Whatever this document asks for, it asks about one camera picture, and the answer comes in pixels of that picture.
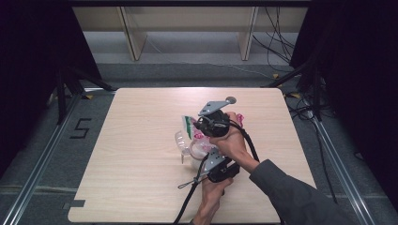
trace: tabletop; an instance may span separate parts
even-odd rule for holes
[[[197,117],[208,101],[234,97],[224,112],[241,113],[260,160],[271,159],[286,173],[315,187],[298,134],[279,89],[121,88],[100,131],[71,207],[73,222],[171,223],[195,176],[187,158],[181,164],[175,134],[182,115]],[[189,222],[201,201],[196,189],[181,222]],[[222,197],[215,223],[275,223],[268,197],[243,169]]]

